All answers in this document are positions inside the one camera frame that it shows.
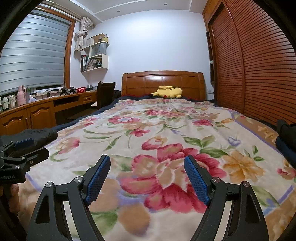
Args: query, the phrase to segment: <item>desk drawer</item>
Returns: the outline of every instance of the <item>desk drawer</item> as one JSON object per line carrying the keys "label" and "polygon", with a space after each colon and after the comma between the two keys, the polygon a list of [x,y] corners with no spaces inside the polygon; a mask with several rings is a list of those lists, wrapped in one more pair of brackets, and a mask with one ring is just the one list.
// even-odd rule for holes
{"label": "desk drawer", "polygon": [[82,96],[82,102],[86,103],[86,102],[91,102],[92,98],[91,98],[91,94],[87,95],[87,96]]}

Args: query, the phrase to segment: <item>hand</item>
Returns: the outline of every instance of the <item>hand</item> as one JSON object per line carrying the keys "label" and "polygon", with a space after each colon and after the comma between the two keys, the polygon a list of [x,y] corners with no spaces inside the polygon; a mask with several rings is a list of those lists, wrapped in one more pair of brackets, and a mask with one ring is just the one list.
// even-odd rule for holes
{"label": "hand", "polygon": [[[9,211],[12,213],[18,213],[20,211],[19,192],[20,188],[18,184],[12,184],[10,187],[11,198],[8,201]],[[3,187],[0,186],[0,197],[3,195]]]}

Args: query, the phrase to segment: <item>striped window blind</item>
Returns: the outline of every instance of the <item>striped window blind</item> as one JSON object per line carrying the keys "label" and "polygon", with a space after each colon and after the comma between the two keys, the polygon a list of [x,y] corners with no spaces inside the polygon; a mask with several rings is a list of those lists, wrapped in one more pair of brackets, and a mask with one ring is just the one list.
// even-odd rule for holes
{"label": "striped window blind", "polygon": [[64,84],[64,60],[71,22],[33,10],[16,28],[0,57],[0,95]]}

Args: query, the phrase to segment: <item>floral blanket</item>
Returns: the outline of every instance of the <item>floral blanket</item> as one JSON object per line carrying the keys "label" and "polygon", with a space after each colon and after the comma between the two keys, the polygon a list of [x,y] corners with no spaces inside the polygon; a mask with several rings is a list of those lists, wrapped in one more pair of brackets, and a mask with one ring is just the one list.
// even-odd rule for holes
{"label": "floral blanket", "polygon": [[[70,182],[107,154],[111,170],[89,206],[105,240],[190,240],[206,209],[183,167],[184,157],[193,155],[212,176],[251,183],[276,240],[296,210],[296,171],[276,149],[276,137],[262,123],[209,102],[121,100],[59,132],[47,146],[49,159],[20,184],[19,218],[27,227],[46,182]],[[230,206],[216,240],[223,238]],[[65,210],[78,240],[69,205]]]}

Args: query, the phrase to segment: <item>white wall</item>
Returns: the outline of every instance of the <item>white wall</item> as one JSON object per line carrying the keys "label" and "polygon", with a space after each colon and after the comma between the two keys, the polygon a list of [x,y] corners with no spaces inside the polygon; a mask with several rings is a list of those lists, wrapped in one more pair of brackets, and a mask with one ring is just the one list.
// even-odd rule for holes
{"label": "white wall", "polygon": [[97,25],[88,37],[100,33],[109,35],[109,69],[90,71],[82,78],[82,74],[77,73],[79,61],[77,70],[71,65],[71,85],[116,82],[116,89],[121,90],[123,73],[183,70],[202,72],[207,88],[213,89],[206,29],[199,13],[154,10],[127,14]]}

